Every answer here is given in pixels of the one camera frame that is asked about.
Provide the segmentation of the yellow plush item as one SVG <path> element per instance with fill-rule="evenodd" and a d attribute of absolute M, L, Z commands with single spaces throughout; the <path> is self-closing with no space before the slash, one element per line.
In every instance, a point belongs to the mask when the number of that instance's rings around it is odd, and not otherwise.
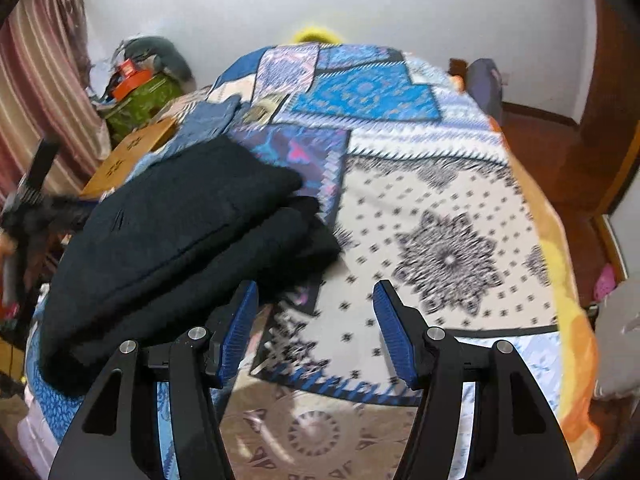
<path fill-rule="evenodd" d="M 325 27 L 306 26 L 299 29 L 293 36 L 291 44 L 306 44 L 307 42 L 318 42 L 318 44 L 342 44 L 343 39 Z"/>

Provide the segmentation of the orange red box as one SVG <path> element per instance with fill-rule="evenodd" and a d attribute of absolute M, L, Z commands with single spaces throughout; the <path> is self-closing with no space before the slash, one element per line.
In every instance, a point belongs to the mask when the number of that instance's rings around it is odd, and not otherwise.
<path fill-rule="evenodd" d="M 122 101 L 129 93 L 150 81 L 153 77 L 152 70 L 137 68 L 137 65 L 130 58 L 127 58 L 118 66 L 118 71 L 122 76 L 122 80 L 116 84 L 112 91 L 112 96 L 116 101 Z"/>

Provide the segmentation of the orange yellow blanket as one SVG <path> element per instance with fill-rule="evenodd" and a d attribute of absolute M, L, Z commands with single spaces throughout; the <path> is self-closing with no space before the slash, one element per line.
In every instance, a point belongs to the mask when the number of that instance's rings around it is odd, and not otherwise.
<path fill-rule="evenodd" d="M 563 363 L 559 421 L 575 467 L 582 470 L 600 442 L 600 430 L 589 416 L 599 361 L 597 339 L 586 311 L 579 304 L 563 223 L 540 186 L 515 157 L 506 138 L 501 141 L 533 215 L 548 266 Z"/>

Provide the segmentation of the blue patchwork bedspread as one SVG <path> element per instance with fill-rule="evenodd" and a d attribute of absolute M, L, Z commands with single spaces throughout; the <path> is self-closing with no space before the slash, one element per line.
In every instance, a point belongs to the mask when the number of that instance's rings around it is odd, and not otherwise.
<path fill-rule="evenodd" d="M 178 110 L 178 125 L 198 102 L 235 94 L 250 107 L 215 139 L 297 171 L 341 251 L 275 300 L 258 292 L 238 374 L 212 393 L 230 479 L 398 479 L 422 394 L 397 377 L 378 326 L 372 296 L 383 280 L 458 341 L 513 344 L 555 416 L 547 263 L 501 136 L 477 102 L 404 52 L 299 44 L 240 58 Z M 59 448 L 93 383 L 64 396 L 41 377 L 47 296 L 28 380 Z M 469 479 L 474 396 L 465 384 L 446 479 Z"/>

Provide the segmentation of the folded blue jeans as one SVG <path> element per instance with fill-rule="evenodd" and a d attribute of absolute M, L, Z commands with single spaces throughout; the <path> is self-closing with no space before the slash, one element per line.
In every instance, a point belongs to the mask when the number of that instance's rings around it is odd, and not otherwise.
<path fill-rule="evenodd" d="M 224 134 L 241 119 L 249 107 L 250 103 L 242 102 L 238 94 L 229 96 L 221 103 L 198 102 L 182 118 L 176 134 L 158 150 L 145 154 L 134 166 L 127 180 L 131 181 L 151 166 L 195 144 L 213 140 L 216 136 Z"/>

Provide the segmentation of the brown wooden door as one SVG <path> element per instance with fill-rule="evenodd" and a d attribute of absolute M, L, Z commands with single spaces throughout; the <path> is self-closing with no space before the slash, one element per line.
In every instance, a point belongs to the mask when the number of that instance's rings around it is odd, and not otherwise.
<path fill-rule="evenodd" d="M 594 0 L 597 41 L 579 133 L 586 150 L 584 199 L 606 214 L 639 169 L 639 36 L 608 0 Z"/>

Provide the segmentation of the wooden lap desk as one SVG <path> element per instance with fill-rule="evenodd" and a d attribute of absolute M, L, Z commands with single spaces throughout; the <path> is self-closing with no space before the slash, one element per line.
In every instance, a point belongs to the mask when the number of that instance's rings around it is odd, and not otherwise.
<path fill-rule="evenodd" d="M 119 188 L 138 161 L 161 148 L 174 136 L 176 129 L 175 119 L 169 118 L 129 133 L 102 162 L 80 192 L 80 197 L 100 198 L 104 193 Z"/>

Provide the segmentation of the striped pink curtain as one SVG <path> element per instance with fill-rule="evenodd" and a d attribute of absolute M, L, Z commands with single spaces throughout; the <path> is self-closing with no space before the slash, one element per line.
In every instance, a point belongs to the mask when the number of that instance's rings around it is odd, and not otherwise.
<path fill-rule="evenodd" d="M 14 191 L 39 142 L 60 144 L 48 190 L 77 193 L 111 153 L 90 82 L 84 0 L 17 0 L 1 23 L 1 194 Z"/>

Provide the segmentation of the green patterned bag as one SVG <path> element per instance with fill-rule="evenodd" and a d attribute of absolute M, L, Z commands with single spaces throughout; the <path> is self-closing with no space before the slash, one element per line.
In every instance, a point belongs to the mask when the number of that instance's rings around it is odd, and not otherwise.
<path fill-rule="evenodd" d="M 122 102 L 102 114 L 114 143 L 146 125 L 167 103 L 183 95 L 175 79 L 164 74 L 131 91 Z"/>

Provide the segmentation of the grey pillow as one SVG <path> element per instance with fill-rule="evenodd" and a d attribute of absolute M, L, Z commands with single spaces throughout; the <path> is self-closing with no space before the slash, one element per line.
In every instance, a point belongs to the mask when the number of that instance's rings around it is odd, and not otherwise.
<path fill-rule="evenodd" d="M 124 57 L 154 74 L 163 73 L 182 84 L 190 81 L 192 70 L 174 44 L 161 36 L 141 36 L 124 42 Z"/>

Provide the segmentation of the grey purple bag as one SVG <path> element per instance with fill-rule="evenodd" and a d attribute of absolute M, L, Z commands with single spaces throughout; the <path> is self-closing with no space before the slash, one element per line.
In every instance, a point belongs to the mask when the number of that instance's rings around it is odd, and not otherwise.
<path fill-rule="evenodd" d="M 465 91 L 486 115 L 502 125 L 502 77 L 492 58 L 478 58 L 468 66 Z"/>

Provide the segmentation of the black pants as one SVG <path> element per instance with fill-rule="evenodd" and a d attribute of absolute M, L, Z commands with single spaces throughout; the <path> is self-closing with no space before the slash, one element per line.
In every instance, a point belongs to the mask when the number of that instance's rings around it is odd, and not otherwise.
<path fill-rule="evenodd" d="M 244 281 L 269 302 L 318 278 L 341 248 L 295 170 L 221 136 L 144 170 L 90 214 L 54 274 L 39 371 L 81 396 L 125 340 L 164 344 Z"/>

